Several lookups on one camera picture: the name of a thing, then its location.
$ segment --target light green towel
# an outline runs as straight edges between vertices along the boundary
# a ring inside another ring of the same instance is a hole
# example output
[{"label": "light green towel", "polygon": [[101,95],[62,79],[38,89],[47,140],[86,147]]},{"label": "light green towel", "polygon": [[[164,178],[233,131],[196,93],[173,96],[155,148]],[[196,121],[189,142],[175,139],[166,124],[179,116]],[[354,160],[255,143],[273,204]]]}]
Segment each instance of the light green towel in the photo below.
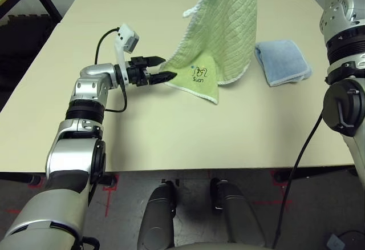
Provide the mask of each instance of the light green towel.
[{"label": "light green towel", "polygon": [[168,82],[218,103],[218,85],[246,71],[255,47],[256,0],[199,0],[177,50],[161,69],[177,76]]}]

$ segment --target folded blue towel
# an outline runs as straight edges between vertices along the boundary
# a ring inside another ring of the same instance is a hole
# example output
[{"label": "folded blue towel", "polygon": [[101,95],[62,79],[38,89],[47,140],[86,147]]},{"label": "folded blue towel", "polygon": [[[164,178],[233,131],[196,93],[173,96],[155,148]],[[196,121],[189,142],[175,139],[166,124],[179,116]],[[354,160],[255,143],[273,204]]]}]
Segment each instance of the folded blue towel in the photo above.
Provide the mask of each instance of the folded blue towel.
[{"label": "folded blue towel", "polygon": [[312,68],[291,40],[257,43],[255,54],[270,86],[299,82],[312,75]]}]

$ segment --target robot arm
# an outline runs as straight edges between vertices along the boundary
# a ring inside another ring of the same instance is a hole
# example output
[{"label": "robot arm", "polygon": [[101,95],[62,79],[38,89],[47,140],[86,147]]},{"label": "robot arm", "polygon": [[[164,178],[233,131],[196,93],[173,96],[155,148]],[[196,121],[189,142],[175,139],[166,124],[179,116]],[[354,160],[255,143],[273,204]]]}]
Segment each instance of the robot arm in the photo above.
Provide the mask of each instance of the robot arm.
[{"label": "robot arm", "polygon": [[342,134],[365,187],[365,0],[316,1],[330,62],[323,120]]},{"label": "robot arm", "polygon": [[0,249],[82,249],[98,241],[83,237],[83,224],[95,186],[105,170],[106,144],[102,141],[108,91],[127,83],[142,86],[166,82],[172,72],[149,74],[160,57],[135,57],[124,62],[138,35],[123,25],[116,40],[118,64],[84,68],[71,95],[66,119],[59,125],[46,164],[46,190],[34,196],[7,231]]}]

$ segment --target red tape mark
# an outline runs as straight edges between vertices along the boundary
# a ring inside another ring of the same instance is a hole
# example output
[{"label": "red tape mark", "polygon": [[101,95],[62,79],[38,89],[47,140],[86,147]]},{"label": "red tape mark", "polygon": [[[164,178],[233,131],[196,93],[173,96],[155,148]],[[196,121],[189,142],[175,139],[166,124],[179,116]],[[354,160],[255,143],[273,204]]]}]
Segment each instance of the red tape mark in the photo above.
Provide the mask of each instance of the red tape mark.
[{"label": "red tape mark", "polygon": [[119,175],[118,174],[115,175],[115,178],[116,178],[116,183],[113,187],[107,187],[107,186],[103,187],[103,191],[108,191],[107,205],[106,205],[106,208],[105,208],[105,217],[107,217],[108,214],[109,214],[110,198],[111,198],[112,191],[116,191],[117,188],[118,188]]},{"label": "red tape mark", "polygon": [[9,214],[19,214],[21,212],[21,210],[19,210],[19,209],[6,209],[5,212],[7,212]]}]

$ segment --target white towel edge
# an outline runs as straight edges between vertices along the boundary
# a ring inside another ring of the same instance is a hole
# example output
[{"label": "white towel edge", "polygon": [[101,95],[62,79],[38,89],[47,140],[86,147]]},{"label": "white towel edge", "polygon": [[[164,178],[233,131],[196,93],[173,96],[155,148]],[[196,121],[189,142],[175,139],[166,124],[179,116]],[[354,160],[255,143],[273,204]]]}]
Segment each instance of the white towel edge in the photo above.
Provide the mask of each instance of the white towel edge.
[{"label": "white towel edge", "polygon": [[240,77],[242,77],[244,75],[244,73],[246,72],[246,70],[249,68],[251,64],[251,61],[244,67],[244,69],[242,70],[241,73],[239,73],[239,75],[231,80],[222,80],[220,82],[217,82],[218,85],[225,85],[225,84],[229,84],[229,83],[233,83],[235,81],[237,81]]},{"label": "white towel edge", "polygon": [[204,95],[204,94],[201,94],[201,93],[192,91],[192,90],[190,90],[188,88],[185,88],[185,87],[182,87],[182,86],[177,86],[176,84],[173,84],[173,83],[166,82],[165,84],[167,86],[171,86],[171,87],[177,88],[179,90],[183,90],[183,91],[188,92],[190,94],[193,94],[193,95],[195,95],[197,97],[204,98],[204,99],[207,99],[207,100],[209,100],[209,101],[211,101],[211,102],[213,102],[215,104],[218,104],[218,101],[215,98],[211,97],[211,96],[207,96],[207,95]]}]

